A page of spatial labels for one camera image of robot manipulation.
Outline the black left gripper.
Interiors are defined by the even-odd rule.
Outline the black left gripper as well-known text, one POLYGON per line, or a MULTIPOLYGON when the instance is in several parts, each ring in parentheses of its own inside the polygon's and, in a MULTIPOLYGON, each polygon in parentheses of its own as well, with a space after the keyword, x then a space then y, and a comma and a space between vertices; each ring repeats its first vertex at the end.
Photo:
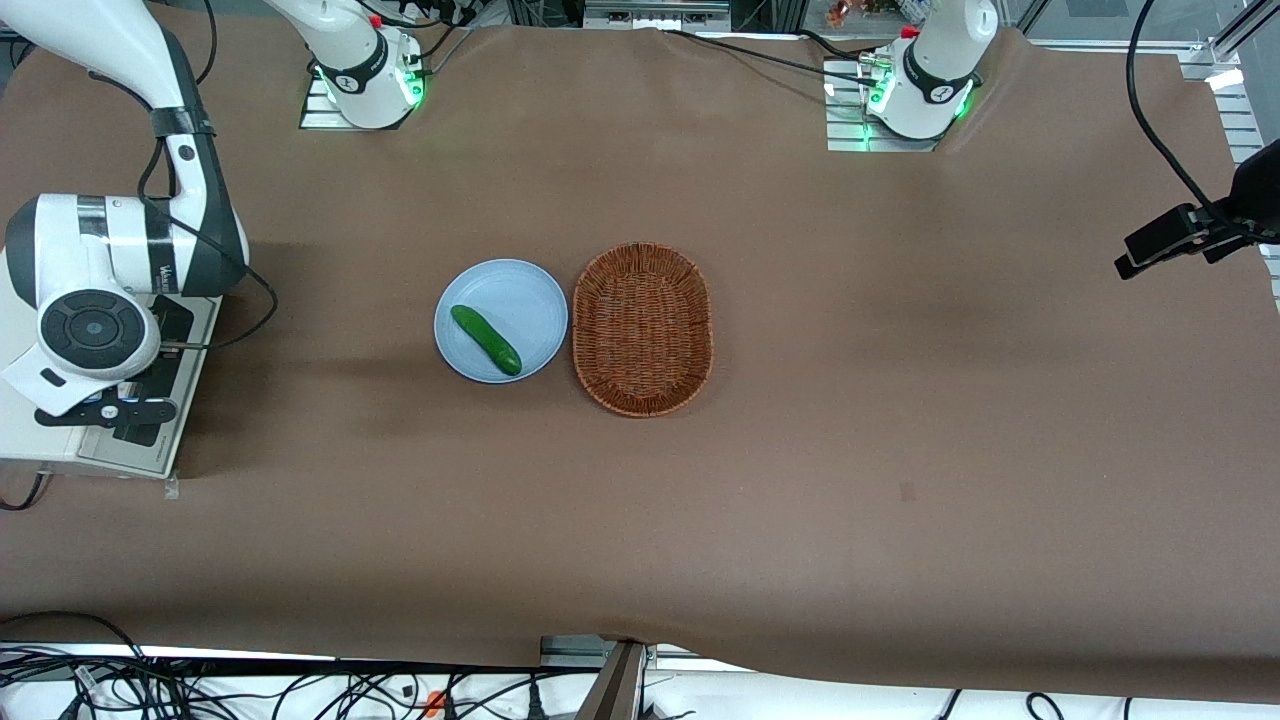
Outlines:
POLYGON ((1233 252, 1254 245, 1256 227, 1249 208, 1240 200, 1220 200, 1196 211, 1202 233, 1196 252, 1215 264, 1233 252))

